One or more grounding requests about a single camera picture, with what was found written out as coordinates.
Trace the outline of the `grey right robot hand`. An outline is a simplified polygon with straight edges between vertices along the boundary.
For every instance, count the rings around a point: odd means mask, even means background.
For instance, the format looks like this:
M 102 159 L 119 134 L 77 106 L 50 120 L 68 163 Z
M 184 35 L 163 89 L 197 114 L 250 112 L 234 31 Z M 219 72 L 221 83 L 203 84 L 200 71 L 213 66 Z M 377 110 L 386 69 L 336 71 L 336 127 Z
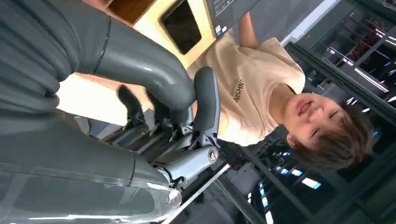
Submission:
M 57 108 L 73 73 L 144 86 L 149 130 L 121 87 L 127 124 L 98 140 Z M 189 78 L 168 50 L 78 0 L 0 3 L 0 221 L 141 224 L 167 219 L 219 156 L 215 73 Z

